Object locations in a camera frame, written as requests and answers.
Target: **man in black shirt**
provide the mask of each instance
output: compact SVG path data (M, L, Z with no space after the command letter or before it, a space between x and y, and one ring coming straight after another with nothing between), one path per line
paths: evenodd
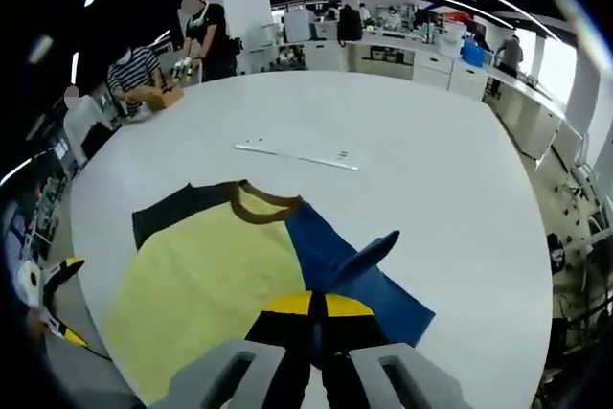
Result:
M183 51L193 64L202 62L205 81L224 79L237 74L237 58L232 41L226 33L224 9L219 4L203 0L175 0L177 7L190 16L185 31ZM199 45L191 53L192 42Z

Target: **floor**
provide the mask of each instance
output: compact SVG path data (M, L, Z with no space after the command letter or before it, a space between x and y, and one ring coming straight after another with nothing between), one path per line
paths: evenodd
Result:
M563 197L560 192L555 192L555 188L568 178L557 159L546 156L538 165L534 160L525 156L521 156L521 160L532 182L546 232L556 233L562 239L567 237L576 239L589 235L586 203L580 203L579 210L571 211L568 216L563 213ZM60 201L59 225L48 263L55 263L73 256L69 195L70 190L67 188ZM583 280L582 263L581 260L573 258L567 262L573 268L564 270L554 275L553 278L552 312L554 317L562 316L560 304L566 315L572 314L575 304L579 304ZM57 309L58 316L82 335L93 350L106 354L89 317L78 278L74 278L59 288ZM134 407L135 400L131 396L132 392L112 363L51 335L47 337L47 346L54 373L69 394L80 402L81 407Z

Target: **window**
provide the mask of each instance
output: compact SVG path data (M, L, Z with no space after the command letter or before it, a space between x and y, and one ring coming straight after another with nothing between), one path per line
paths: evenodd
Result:
M575 82L576 65L577 50L575 48L552 38L546 38L538 81L545 90L566 104Z
M515 31L515 35L519 37L519 45L522 52L524 52L524 60L519 63L519 70L529 76L533 71L536 33L525 29L518 29Z

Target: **blue fabric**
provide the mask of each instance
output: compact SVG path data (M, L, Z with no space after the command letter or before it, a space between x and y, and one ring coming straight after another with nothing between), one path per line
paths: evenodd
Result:
M285 221L307 290L351 297L369 307L387 338L413 347L434 318L376 265L394 247L394 231L356 252L307 203Z

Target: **person in white shirt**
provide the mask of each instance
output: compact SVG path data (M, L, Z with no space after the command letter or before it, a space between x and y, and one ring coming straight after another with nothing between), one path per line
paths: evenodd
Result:
M71 85L64 93L64 102L68 112L64 116L64 132L68 139L70 149L73 151L79 166L87 162L87 156L83 151L82 144L90 129L97 123L105 128L113 130L112 124L102 113L98 103L89 95L79 96L79 89Z
M360 19L362 20L362 26L364 26L364 21L367 19L371 19L371 13L366 8L366 4L360 4Z

